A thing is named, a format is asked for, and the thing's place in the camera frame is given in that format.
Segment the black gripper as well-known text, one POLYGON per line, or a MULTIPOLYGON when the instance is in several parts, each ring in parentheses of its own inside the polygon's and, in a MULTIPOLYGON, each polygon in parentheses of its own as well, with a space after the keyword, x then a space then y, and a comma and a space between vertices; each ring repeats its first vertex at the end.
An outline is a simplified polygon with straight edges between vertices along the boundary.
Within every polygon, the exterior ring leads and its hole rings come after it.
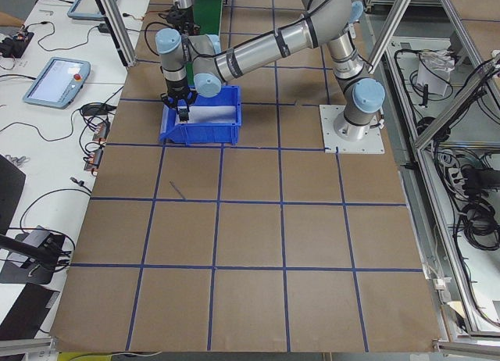
POLYGON ((172 7, 166 14, 165 20, 180 33, 195 35, 195 22, 192 7, 188 9, 172 7))
MULTIPOLYGON (((179 101, 185 102, 186 105, 191 105, 195 102, 195 90, 189 86, 187 79, 182 80, 166 80, 167 92, 160 95, 164 105, 171 109, 178 107, 179 101)), ((177 115, 180 122, 188 122, 190 108, 188 106, 179 107, 177 115)))

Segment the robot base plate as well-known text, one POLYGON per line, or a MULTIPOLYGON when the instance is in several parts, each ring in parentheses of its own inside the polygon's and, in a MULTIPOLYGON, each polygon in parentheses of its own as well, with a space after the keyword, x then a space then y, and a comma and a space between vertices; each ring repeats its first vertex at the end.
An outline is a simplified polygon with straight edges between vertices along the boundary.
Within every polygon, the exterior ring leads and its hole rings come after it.
POLYGON ((365 126, 350 124, 344 105, 320 105, 320 122, 325 153, 382 155, 384 143, 377 118, 365 126))

